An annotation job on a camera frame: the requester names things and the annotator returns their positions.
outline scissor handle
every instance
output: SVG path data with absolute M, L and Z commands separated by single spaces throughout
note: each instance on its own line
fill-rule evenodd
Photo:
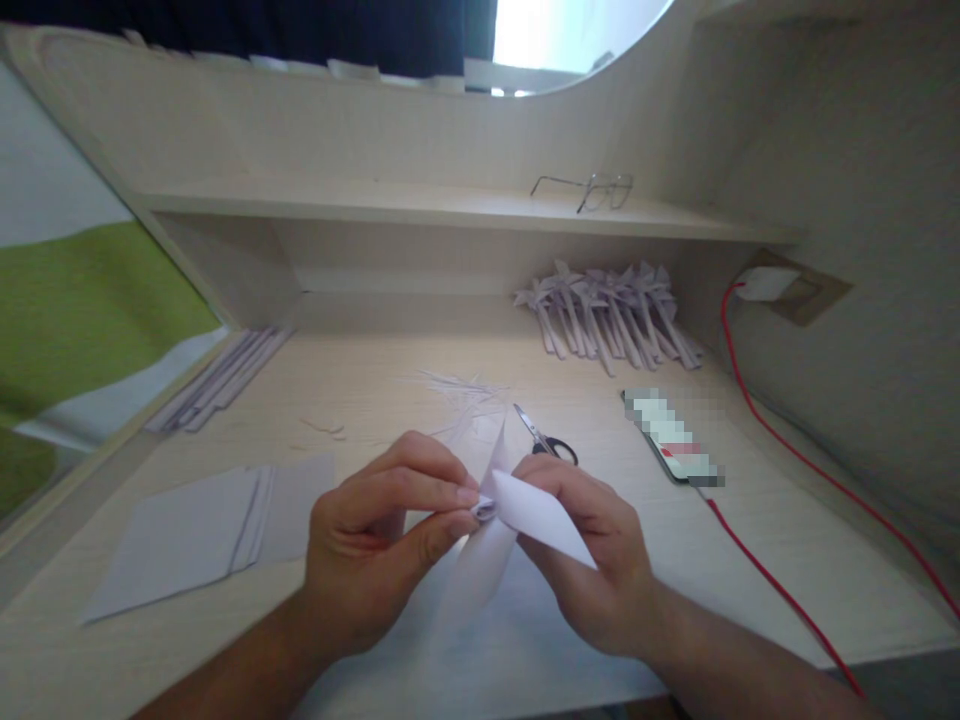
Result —
M 553 453 L 548 453 L 548 454 L 556 454 L 562 460 L 567 460 L 568 462 L 572 462 L 574 465 L 580 464 L 580 459 L 577 457 L 577 454 L 573 451 L 573 448 L 567 445 L 563 440 L 557 440 L 557 438 L 544 438 L 544 440 L 546 440 L 547 445 L 549 445 L 550 448 L 553 450 Z M 559 452 L 557 452 L 558 447 L 562 447 L 564 450 L 566 450 L 570 454 L 570 457 L 569 458 L 563 457 Z M 541 443 L 534 443 L 534 446 L 533 446 L 534 455 L 538 455 L 540 453 L 545 453 L 545 452 L 547 452 L 547 449 Z

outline scissor blade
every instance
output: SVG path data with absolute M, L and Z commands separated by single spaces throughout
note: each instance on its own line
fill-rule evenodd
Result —
M 520 416 L 520 419 L 523 420 L 523 424 L 527 426 L 527 430 L 529 430 L 530 434 L 533 435 L 533 439 L 541 447 L 543 447 L 547 454 L 553 455 L 555 458 L 559 458 L 560 455 L 558 455 L 557 451 L 553 449 L 549 442 L 547 442 L 547 438 L 540 434 L 540 431 L 537 430 L 537 426 L 533 424 L 533 421 L 530 419 L 530 417 L 523 410 L 521 410 L 520 406 L 516 403 L 513 404 L 513 407 L 516 408 L 517 414 Z
M 527 426 L 527 430 L 530 431 L 530 434 L 533 435 L 534 439 L 540 440 L 540 433 L 537 432 L 536 426 L 533 424 L 533 421 L 527 416 L 527 414 L 520 408 L 516 403 L 513 404 L 513 407 L 516 408 L 517 415 L 520 416 L 520 419 L 523 420 L 523 424 Z

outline red cable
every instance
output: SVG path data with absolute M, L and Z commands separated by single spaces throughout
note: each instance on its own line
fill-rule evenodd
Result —
M 947 605 L 949 605 L 950 609 L 953 610 L 953 614 L 956 615 L 957 620 L 960 620 L 960 607 L 958 607 L 954 599 L 950 597 L 950 592 L 947 590 L 947 586 L 943 584 L 943 581 L 939 578 L 939 576 L 937 575 L 937 572 L 933 569 L 933 566 L 930 565 L 930 563 L 927 562 L 927 559 L 920 554 L 920 551 L 917 550 L 916 546 L 912 542 L 910 542 L 907 536 L 904 535 L 902 532 L 900 532 L 896 527 L 894 527 L 889 520 L 883 517 L 883 515 L 878 513 L 869 505 L 867 505 L 865 501 L 861 500 L 851 490 L 848 490 L 847 488 L 845 488 L 837 480 L 835 480 L 830 475 L 828 475 L 823 470 L 821 470 L 819 467 L 814 465 L 810 460 L 807 460 L 807 458 L 804 457 L 799 450 L 793 447 L 793 445 L 787 442 L 780 435 L 780 433 L 778 433 L 776 430 L 770 427 L 770 424 L 763 419 L 763 416 L 761 416 L 760 413 L 757 412 L 757 408 L 754 407 L 753 400 L 750 397 L 750 393 L 747 391 L 746 383 L 743 382 L 743 376 L 740 375 L 740 368 L 737 365 L 737 353 L 733 349 L 733 337 L 730 334 L 730 324 L 727 321 L 727 303 L 730 300 L 730 295 L 733 294 L 733 291 L 735 289 L 737 289 L 738 287 L 742 287 L 745 284 L 746 283 L 736 283 L 734 285 L 731 285 L 729 288 L 727 288 L 727 292 L 724 293 L 724 296 L 723 296 L 723 305 L 720 309 L 720 321 L 723 323 L 723 334 L 726 336 L 727 347 L 730 349 L 730 362 L 733 365 L 733 373 L 737 378 L 737 384 L 740 386 L 741 392 L 743 392 L 743 399 L 747 401 L 747 405 L 750 407 L 750 412 L 753 413 L 753 416 L 759 421 L 761 425 L 763 425 L 767 429 L 767 431 L 771 435 L 773 435 L 777 440 L 780 441 L 781 445 L 783 445 L 787 450 L 789 450 L 794 455 L 796 455 L 803 462 L 804 465 L 814 470 L 818 475 L 820 475 L 820 477 L 828 481 L 831 485 L 837 488 L 837 490 L 842 492 L 848 498 L 853 500 L 857 505 L 863 508 L 863 510 L 866 511 L 866 513 L 870 515 L 870 517 L 872 517 L 878 523 L 883 525 L 887 530 L 889 530 L 891 534 L 893 534 L 893 536 L 897 538 L 897 540 L 899 540 L 900 543 L 907 550 L 910 551 L 910 554 L 913 555 L 916 561 L 920 564 L 920 567 L 922 567 L 924 572 L 927 573 L 927 576 L 930 578 L 930 581 L 936 586 L 937 590 L 940 592 L 940 595 L 943 596 L 943 599 L 947 602 Z
M 707 505 L 710 506 L 710 509 L 713 510 L 713 514 L 717 516 L 717 520 L 720 521 L 720 524 L 723 526 L 723 529 L 727 531 L 727 535 L 733 538 L 733 541 L 737 544 L 737 547 L 747 556 L 747 559 L 753 563 L 753 566 L 760 571 L 760 574 L 763 575 L 767 582 L 773 585 L 773 588 L 780 593 L 784 600 L 793 608 L 794 612 L 797 613 L 804 622 L 813 630 L 813 634 L 817 636 L 817 639 L 820 640 L 820 644 L 823 645 L 823 648 L 827 651 L 827 654 L 833 659 L 833 662 L 836 663 L 837 667 L 840 668 L 840 672 L 843 673 L 844 677 L 847 678 L 847 682 L 850 683 L 850 687 L 853 688 L 853 691 L 862 698 L 865 698 L 866 695 L 863 692 L 863 688 L 860 687 L 860 683 L 857 682 L 857 679 L 853 676 L 853 673 L 850 672 L 850 668 L 847 667 L 847 664 L 843 662 L 843 659 L 840 657 L 840 653 L 836 651 L 833 645 L 830 644 L 830 641 L 827 640 L 827 636 L 823 634 L 823 631 L 817 627 L 817 624 L 813 621 L 807 611 L 804 610 L 800 603 L 794 600 L 793 596 L 787 592 L 787 589 L 781 585 L 777 579 L 770 574 L 770 571 L 767 570 L 763 564 L 757 560 L 752 552 L 744 545 L 740 538 L 737 537 L 736 533 L 727 525 L 726 518 L 723 517 L 723 513 L 720 512 L 720 508 L 717 507 L 717 503 L 713 500 L 707 500 Z

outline glasses frame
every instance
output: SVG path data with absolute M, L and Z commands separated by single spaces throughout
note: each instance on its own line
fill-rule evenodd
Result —
M 577 215 L 579 215 L 580 211 L 583 210 L 584 206 L 587 204 L 587 199 L 590 197 L 590 193 L 592 193 L 594 190 L 602 190 L 603 199 L 600 201 L 600 204 L 597 205 L 597 207 L 588 207 L 587 210 L 590 212 L 599 210 L 605 202 L 610 203 L 611 210 L 619 210 L 623 207 L 624 203 L 627 202 L 627 198 L 630 197 L 630 191 L 633 190 L 633 175 L 630 175 L 629 173 L 617 175 L 615 178 L 611 178 L 609 175 L 604 175 L 602 173 L 594 173 L 590 176 L 590 180 L 587 182 L 566 180 L 564 178 L 553 177 L 552 175 L 541 175 L 537 178 L 537 182 L 534 183 L 533 190 L 530 191 L 530 197 L 533 197 L 533 194 L 537 191 L 537 188 L 540 187 L 541 180 L 549 180 L 550 182 L 586 188 L 583 191 L 583 198 L 580 200 L 580 205 L 577 207 Z M 614 191 L 618 188 L 626 188 L 626 193 L 624 193 L 623 199 L 620 200 L 620 202 L 614 204 Z

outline power outlet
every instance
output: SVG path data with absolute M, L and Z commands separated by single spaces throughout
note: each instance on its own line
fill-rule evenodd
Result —
M 853 289 L 853 285 L 848 282 L 788 260 L 766 249 L 758 250 L 740 272 L 753 267 L 785 267 L 800 271 L 800 277 L 787 288 L 783 297 L 775 302 L 766 303 L 777 315 L 785 317 L 800 327 L 807 327 Z

